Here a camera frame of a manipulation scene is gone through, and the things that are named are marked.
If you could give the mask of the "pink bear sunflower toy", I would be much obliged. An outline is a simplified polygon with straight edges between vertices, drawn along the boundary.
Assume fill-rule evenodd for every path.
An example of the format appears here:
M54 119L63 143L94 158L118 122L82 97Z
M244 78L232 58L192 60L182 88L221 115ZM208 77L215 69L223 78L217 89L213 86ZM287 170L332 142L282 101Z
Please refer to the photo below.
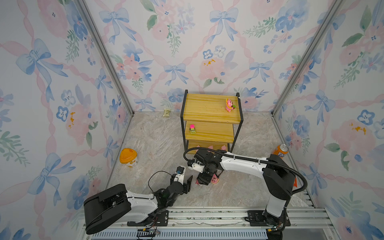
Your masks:
M227 112L232 112L236 106L234 105L233 101L230 99L226 99L226 111Z

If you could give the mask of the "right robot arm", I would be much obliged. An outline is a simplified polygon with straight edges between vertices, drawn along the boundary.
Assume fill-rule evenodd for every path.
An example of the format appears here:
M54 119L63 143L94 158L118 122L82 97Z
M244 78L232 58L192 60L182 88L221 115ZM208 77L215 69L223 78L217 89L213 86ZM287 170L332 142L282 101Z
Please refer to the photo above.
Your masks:
M187 150L184 159L191 170L199 172L199 185L207 186L214 178L218 179L218 171L236 171L264 180L270 193L267 206L260 217L247 217L247 221L275 228L284 226L296 175L279 156L272 154L268 158L252 158L224 150L196 147Z

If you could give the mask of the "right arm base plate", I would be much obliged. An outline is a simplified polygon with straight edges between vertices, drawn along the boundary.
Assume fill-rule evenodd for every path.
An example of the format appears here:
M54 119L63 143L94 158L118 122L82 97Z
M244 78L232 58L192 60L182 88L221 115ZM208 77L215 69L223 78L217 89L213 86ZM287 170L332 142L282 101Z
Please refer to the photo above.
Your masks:
M247 216L244 219L250 223L251 227L281 228L291 226L286 211L283 211L280 217L275 217L265 210L250 210L247 211Z

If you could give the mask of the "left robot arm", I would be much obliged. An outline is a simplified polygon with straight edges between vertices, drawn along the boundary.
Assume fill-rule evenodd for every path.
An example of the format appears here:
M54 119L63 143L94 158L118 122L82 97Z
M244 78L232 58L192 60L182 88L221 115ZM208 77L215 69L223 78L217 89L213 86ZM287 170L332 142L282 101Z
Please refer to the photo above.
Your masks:
M118 184L87 198L84 201L86 233L96 234L119 220L129 227L146 227L157 222L164 226L167 208L191 190L193 176L181 183L183 179L181 175L173 174L167 188L149 195L132 193L124 184Z

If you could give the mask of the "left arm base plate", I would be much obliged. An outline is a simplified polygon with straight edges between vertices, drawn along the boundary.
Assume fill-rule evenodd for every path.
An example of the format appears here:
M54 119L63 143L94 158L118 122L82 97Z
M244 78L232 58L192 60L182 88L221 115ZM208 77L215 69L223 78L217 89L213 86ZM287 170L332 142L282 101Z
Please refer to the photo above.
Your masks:
M169 211L150 214L145 220L140 223L127 222L128 227L166 227L169 221Z

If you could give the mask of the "pink green toy car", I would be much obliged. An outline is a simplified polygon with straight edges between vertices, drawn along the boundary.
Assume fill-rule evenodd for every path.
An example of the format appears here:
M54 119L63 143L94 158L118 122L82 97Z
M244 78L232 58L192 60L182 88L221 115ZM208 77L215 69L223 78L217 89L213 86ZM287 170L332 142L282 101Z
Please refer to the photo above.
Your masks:
M196 128L193 124L190 125L190 134L196 134Z

